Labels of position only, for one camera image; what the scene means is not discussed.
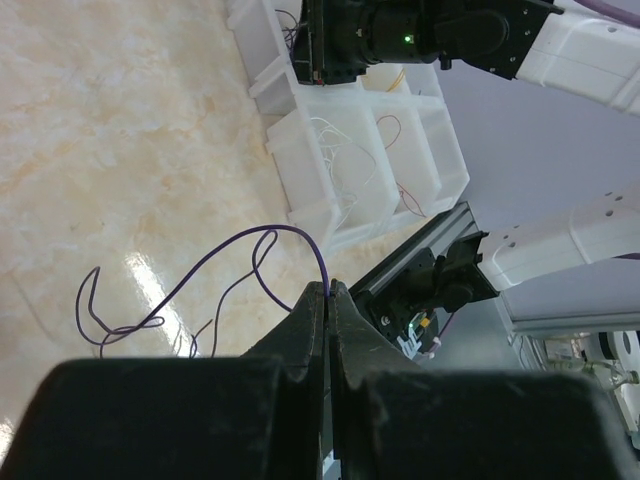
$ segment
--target marble floor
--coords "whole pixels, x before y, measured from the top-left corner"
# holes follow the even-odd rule
[[[286,223],[264,140],[222,0],[0,0],[0,458],[43,376],[97,354],[74,320],[93,267],[96,312],[131,324],[226,238]],[[335,255],[330,275],[353,283],[418,227]],[[255,241],[207,264],[161,328],[106,355],[188,354]],[[319,279],[286,234],[263,272],[288,304]],[[81,317],[101,339],[87,293]],[[283,316],[248,280],[223,308],[218,352],[244,352]],[[211,344],[207,331],[200,350]]]

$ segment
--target purple wire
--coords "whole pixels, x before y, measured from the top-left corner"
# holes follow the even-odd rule
[[[593,10],[600,15],[617,20],[630,27],[640,28],[640,15],[637,13],[624,10],[613,5],[609,5],[602,0],[574,0],[577,4]]]
[[[269,245],[267,245],[267,248],[262,253],[262,256],[260,257],[260,260],[258,260],[257,264],[253,267],[253,269],[249,273],[247,273],[246,275],[243,275],[242,277],[240,277],[233,284],[231,284],[229,286],[229,288],[227,288],[224,291],[224,293],[222,294],[222,296],[220,297],[220,301],[218,302],[218,307],[216,308],[215,324],[214,324],[214,328],[213,328],[213,348],[211,350],[211,356],[212,357],[215,356],[216,349],[217,349],[217,346],[218,346],[218,323],[220,321],[220,312],[222,310],[222,303],[224,302],[225,297],[231,292],[231,290],[233,290],[235,287],[240,285],[243,281],[245,281],[251,275],[253,275],[253,274],[257,275],[258,274],[257,273],[258,272],[258,268],[260,268],[260,265],[262,265],[262,262],[267,257],[267,254],[269,253],[269,251],[273,248],[273,246],[278,241],[278,232],[275,231],[275,230],[268,230],[267,232],[264,233],[264,235],[262,235],[262,237],[260,237],[260,240],[258,240],[258,242],[256,243],[255,247],[253,247],[253,254],[254,254],[253,256],[255,257],[255,254],[258,252],[258,250],[262,246],[262,242],[264,242],[266,240],[266,238],[271,234],[273,234],[273,240],[271,241],[271,243]],[[207,323],[205,323],[200,328],[200,330],[198,330],[198,332],[194,335],[193,342],[191,343],[191,348],[189,349],[189,358],[195,358],[196,354],[198,353],[198,337],[213,322],[214,322],[214,319],[212,318]]]
[[[262,262],[262,260],[264,260],[264,255],[260,259],[259,262],[256,260],[256,257],[258,255],[258,247],[260,246],[260,243],[262,243],[263,240],[264,240],[264,236],[263,236],[263,238],[261,238],[258,241],[258,243],[256,243],[256,248],[253,249],[253,253],[251,254],[251,266],[253,267],[253,270],[251,270],[251,272],[249,272],[247,274],[247,276],[250,276],[250,275],[255,273],[256,279],[258,280],[258,283],[260,284],[262,289],[265,291],[265,293],[267,295],[269,295],[271,300],[276,302],[283,310],[285,310],[287,312],[290,312],[291,311],[291,307],[288,307],[287,305],[285,305],[284,302],[282,302],[278,297],[275,296],[275,294],[269,289],[269,287],[267,287],[267,284],[262,279],[262,275],[260,275],[260,272],[258,271],[258,267],[260,266],[260,262]],[[269,247],[267,248],[267,251],[269,251],[272,246],[273,246],[273,244],[269,245]]]
[[[162,308],[164,308],[167,305],[167,303],[169,303],[171,301],[171,299],[186,285],[186,283],[189,280],[191,280],[193,275],[195,275],[195,273],[205,263],[207,263],[212,257],[217,255],[220,251],[224,250],[226,247],[228,247],[232,243],[236,242],[237,240],[239,240],[239,239],[241,239],[243,237],[246,237],[247,235],[251,235],[253,233],[258,233],[258,232],[270,233],[270,231],[276,232],[278,230],[297,233],[298,235],[302,236],[307,241],[307,243],[311,247],[311,250],[313,251],[314,256],[316,257],[316,260],[318,262],[318,267],[320,268],[320,275],[322,277],[322,284],[323,284],[323,287],[324,287],[323,289],[324,289],[325,298],[329,298],[329,292],[330,292],[330,290],[329,290],[329,288],[330,288],[330,285],[329,285],[329,274],[327,272],[327,267],[326,267],[326,265],[324,263],[324,260],[322,258],[322,254],[320,253],[320,249],[318,248],[316,243],[313,241],[313,239],[304,230],[301,230],[301,229],[299,229],[297,227],[292,227],[290,225],[279,225],[279,224],[262,225],[262,226],[259,226],[259,227],[249,228],[249,229],[244,230],[244,231],[242,231],[240,233],[237,233],[236,235],[234,235],[231,238],[225,240],[220,245],[218,245],[216,248],[214,248],[209,253],[207,253],[204,257],[202,257],[191,268],[191,270],[189,270],[189,272],[187,272],[187,274],[182,278],[182,280],[180,280],[180,282],[178,282],[178,284],[173,288],[173,290],[171,290],[171,292],[137,325],[124,326],[124,327],[118,327],[116,329],[111,329],[100,319],[100,317],[98,317],[98,315],[96,315],[96,313],[93,310],[93,302],[94,302],[94,297],[95,297],[95,291],[96,291],[97,284],[98,284],[98,277],[100,276],[100,267],[93,268],[89,272],[89,274],[85,277],[85,279],[82,281],[82,283],[80,284],[80,288],[78,289],[78,294],[76,295],[75,316],[76,316],[76,326],[78,328],[78,331],[80,332],[80,335],[87,342],[89,342],[90,344],[97,345],[97,346],[101,347],[101,352],[102,352],[102,350],[104,349],[105,345],[110,345],[110,344],[116,343],[118,341],[121,341],[124,338],[126,338],[127,336],[131,335],[132,333],[137,332],[138,330],[141,330],[143,328],[151,328],[151,327],[160,326],[162,323],[153,324],[153,325],[150,325],[150,326],[147,326],[147,325],[149,324],[149,322],[151,322],[153,320],[159,320],[161,322],[164,322],[164,318],[157,316],[158,312],[160,310],[162,310]],[[263,235],[261,237],[261,239],[258,241],[258,243],[256,244],[256,247],[259,247],[262,244],[262,242],[265,240],[266,237],[267,237],[267,234]],[[273,242],[272,242],[272,244],[270,244],[267,247],[267,250],[265,251],[265,253],[267,253],[271,249],[271,247],[273,247]],[[256,250],[254,250],[254,255],[252,255],[253,270],[247,276],[243,277],[240,281],[245,280],[246,278],[248,278],[248,276],[252,275],[253,273],[257,273],[257,268],[256,267],[259,267],[259,264],[261,263],[261,261],[264,260],[264,255],[263,255],[263,258],[261,258],[260,262],[253,261],[255,259],[255,252],[256,252]],[[107,334],[106,337],[102,340],[102,342],[97,342],[97,341],[91,339],[84,332],[84,329],[82,328],[82,324],[80,322],[80,299],[81,299],[84,287],[85,287],[85,285],[87,284],[87,282],[89,281],[89,279],[91,277],[93,277],[93,282],[92,282],[92,285],[91,285],[91,292],[89,294],[88,311],[89,311],[89,315],[91,316],[91,318]],[[240,281],[236,281],[236,283],[234,283],[232,285],[232,287],[237,286],[240,283]],[[271,298],[275,297],[275,295],[273,295],[273,293],[266,287],[266,284],[264,284],[264,281],[260,282],[260,285],[265,289],[265,291],[267,292],[267,294]],[[223,294],[222,299],[224,299],[224,297],[226,296],[226,294],[229,291],[230,291],[230,289],[228,289]],[[285,309],[288,308],[282,302],[278,302],[278,304],[280,306],[282,306],[283,308],[285,308]],[[221,304],[218,305],[218,312],[219,312],[220,308],[221,308]],[[117,335],[117,338],[109,341],[109,337],[116,336],[116,335]]]
[[[301,24],[300,22],[298,22],[296,17],[291,12],[288,12],[286,10],[280,10],[276,8],[276,12],[284,13],[291,20],[293,20],[294,26],[292,28],[288,28],[288,27],[282,28],[282,33],[286,34],[284,37],[284,42],[287,45],[287,48],[289,49],[289,56],[291,57],[291,60],[293,60],[293,48],[295,47],[296,39],[298,38],[298,33],[300,33],[300,28],[305,26],[306,23]]]

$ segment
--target purple cable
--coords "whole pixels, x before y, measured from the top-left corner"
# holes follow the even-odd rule
[[[256,246],[253,247],[253,253],[254,253],[254,256],[255,256],[255,254],[258,252],[258,250],[262,246],[262,242],[264,242],[266,240],[266,238],[270,234],[273,234],[273,240],[271,241],[271,243],[269,245],[267,245],[267,248],[265,249],[264,253],[260,257],[260,260],[258,260],[257,264],[253,267],[253,269],[249,273],[247,273],[246,275],[243,275],[238,280],[236,280],[233,284],[231,284],[229,286],[229,288],[227,288],[224,291],[224,293],[222,294],[222,296],[220,297],[220,301],[218,302],[218,308],[216,309],[215,324],[214,324],[214,327],[213,327],[213,348],[211,350],[211,356],[212,357],[215,356],[216,349],[217,349],[217,346],[218,346],[218,324],[219,324],[219,321],[220,321],[220,312],[222,310],[222,303],[224,302],[225,297],[229,293],[231,293],[231,290],[233,290],[235,287],[240,285],[242,282],[244,282],[251,275],[257,274],[258,268],[260,268],[260,265],[262,265],[262,262],[267,257],[267,254],[269,253],[269,251],[273,248],[273,246],[278,241],[278,232],[275,231],[275,230],[268,230],[267,232],[264,233],[264,235],[262,235],[262,237],[260,237],[260,240],[258,240],[258,242],[256,243]],[[214,319],[212,318],[207,323],[205,323],[200,328],[200,330],[198,330],[198,332],[193,336],[193,342],[191,343],[191,348],[189,350],[189,358],[195,358],[196,354],[198,353],[198,337],[213,322],[214,322]]]
[[[251,235],[253,233],[257,233],[257,232],[270,232],[270,231],[278,231],[278,230],[283,230],[283,231],[288,231],[288,232],[293,232],[293,233],[297,233],[298,235],[302,236],[307,243],[309,244],[309,246],[311,247],[311,250],[313,251],[314,256],[316,257],[316,260],[318,261],[318,266],[320,268],[320,274],[322,277],[322,284],[324,287],[324,295],[325,298],[329,298],[329,274],[327,272],[327,267],[324,263],[324,260],[322,258],[322,254],[320,253],[320,249],[318,248],[318,246],[315,244],[315,242],[313,241],[313,239],[304,231],[301,230],[297,227],[292,227],[290,225],[278,225],[278,224],[274,224],[274,225],[263,225],[263,226],[259,226],[259,227],[253,227],[253,228],[249,228],[247,230],[244,230],[243,232],[237,233],[236,235],[234,235],[233,237],[225,240],[224,242],[222,242],[220,245],[218,245],[216,248],[214,248],[213,250],[211,250],[209,253],[207,253],[204,257],[202,257],[192,268],[191,270],[189,270],[189,272],[187,272],[187,274],[182,278],[182,280],[180,280],[180,282],[178,282],[178,284],[173,288],[173,290],[171,290],[171,292],[137,325],[133,325],[133,326],[125,326],[125,327],[118,327],[116,329],[111,329],[109,328],[101,319],[100,317],[98,317],[94,310],[93,310],[93,301],[94,301],[94,297],[95,297],[95,291],[97,288],[97,283],[98,283],[98,277],[100,275],[100,267],[95,267],[93,268],[89,274],[85,277],[85,279],[82,281],[82,283],[80,284],[80,288],[78,289],[78,294],[76,296],[76,304],[75,304],[75,315],[76,315],[76,326],[78,328],[78,331],[80,332],[80,335],[89,343],[91,343],[92,345],[97,345],[101,347],[101,351],[104,348],[105,345],[110,345],[113,343],[116,343],[118,341],[123,340],[124,338],[126,338],[127,336],[131,335],[134,332],[137,332],[138,330],[141,330],[143,328],[151,328],[151,327],[157,327],[160,324],[154,324],[154,325],[150,325],[147,326],[149,324],[149,322],[153,321],[153,320],[159,320],[161,322],[164,322],[164,319],[162,317],[158,317],[157,313],[162,310],[162,308],[164,308],[167,303],[169,303],[171,301],[171,299],[186,285],[186,283],[191,280],[191,278],[193,277],[193,275],[195,275],[195,273],[205,264],[207,263],[213,256],[215,256],[216,254],[218,254],[220,251],[222,251],[223,249],[225,249],[226,247],[228,247],[229,245],[231,245],[232,243],[236,242],[237,240],[246,237],[247,235]],[[261,237],[261,239],[258,241],[258,243],[256,244],[256,247],[259,247],[262,242],[264,241],[264,239],[267,237],[267,235],[263,235],[263,237]],[[265,253],[267,253],[271,247],[273,246],[273,244],[270,244],[269,247],[267,248],[267,251]],[[259,263],[260,262],[252,262],[253,263],[253,270],[250,272],[249,275],[253,274],[253,273],[257,273],[257,269],[256,267],[259,267]],[[84,332],[81,322],[80,322],[80,299],[82,296],[82,291],[84,290],[84,287],[86,285],[86,283],[89,281],[89,279],[93,276],[93,282],[92,282],[92,286],[91,286],[91,292],[89,294],[89,303],[88,303],[88,311],[89,311],[89,315],[91,316],[91,318],[107,333],[106,337],[103,339],[102,342],[97,342],[91,338],[89,338],[89,336]],[[232,287],[237,286],[240,281],[236,282]],[[265,291],[267,292],[267,294],[271,297],[274,298],[275,295],[273,295],[273,293],[267,288],[266,284],[264,284],[264,282],[262,281],[261,286],[265,289]],[[284,305],[282,302],[278,302],[278,304],[280,306],[282,306],[283,308],[287,309],[289,307],[287,307],[286,305]],[[110,336],[115,336],[117,335],[118,337],[108,341]]]
[[[614,7],[602,0],[574,0],[574,2],[630,27],[640,28],[640,14]]]

